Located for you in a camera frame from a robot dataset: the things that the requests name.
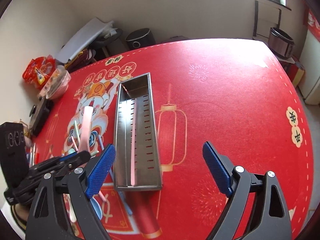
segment white wall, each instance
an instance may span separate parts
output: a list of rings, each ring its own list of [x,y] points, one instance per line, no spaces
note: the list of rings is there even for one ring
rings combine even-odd
[[[83,25],[64,0],[13,0],[0,19],[0,124],[22,119],[36,91],[26,86],[22,73],[32,58],[54,55]],[[0,172],[0,207],[6,184]]]
[[[176,35],[189,38],[252,38],[255,0],[69,0],[85,21],[98,17],[116,21],[127,34],[151,28],[157,41]],[[300,55],[306,36],[302,26],[302,0],[287,0],[282,9],[281,28],[297,44]]]

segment floor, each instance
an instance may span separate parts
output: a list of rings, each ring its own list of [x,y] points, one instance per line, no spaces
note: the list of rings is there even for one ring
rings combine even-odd
[[[313,178],[313,191],[310,200],[308,215],[304,222],[304,226],[309,221],[320,202],[320,106],[306,105],[299,88],[296,89],[303,105],[304,112],[307,116],[309,129],[311,132],[312,148],[313,148],[313,165],[314,165],[314,178]]]

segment red tablecloth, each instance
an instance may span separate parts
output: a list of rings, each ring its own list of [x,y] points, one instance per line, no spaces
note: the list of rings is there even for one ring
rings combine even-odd
[[[70,149],[73,121],[81,121],[85,105],[95,108],[91,149],[100,150],[98,134],[105,144],[112,143],[116,86],[146,72],[151,73],[164,186],[161,192],[135,196],[140,206],[131,206],[129,216],[108,176],[102,188],[108,201],[95,198],[112,238],[207,237],[226,203],[202,158],[207,140],[249,172],[276,173],[295,238],[312,192],[311,137],[295,89],[262,42],[179,41],[130,51],[73,73],[36,138],[39,161]],[[132,205],[131,196],[127,202]],[[236,236],[244,228],[241,223]]]

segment silver screw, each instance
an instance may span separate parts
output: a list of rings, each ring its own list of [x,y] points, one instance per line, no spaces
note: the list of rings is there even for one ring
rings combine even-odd
[[[238,171],[239,173],[244,172],[244,168],[242,166],[236,166],[236,171]]]
[[[275,173],[273,171],[268,171],[268,176],[273,178],[275,176]]]
[[[51,178],[51,173],[46,173],[43,177],[44,177],[44,179],[50,179]]]
[[[75,174],[80,174],[82,173],[83,169],[81,167],[78,167],[75,169]]]

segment metal tray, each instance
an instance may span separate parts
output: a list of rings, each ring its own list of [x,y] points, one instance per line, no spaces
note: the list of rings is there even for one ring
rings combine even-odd
[[[116,190],[162,188],[150,73],[119,84],[114,145]]]

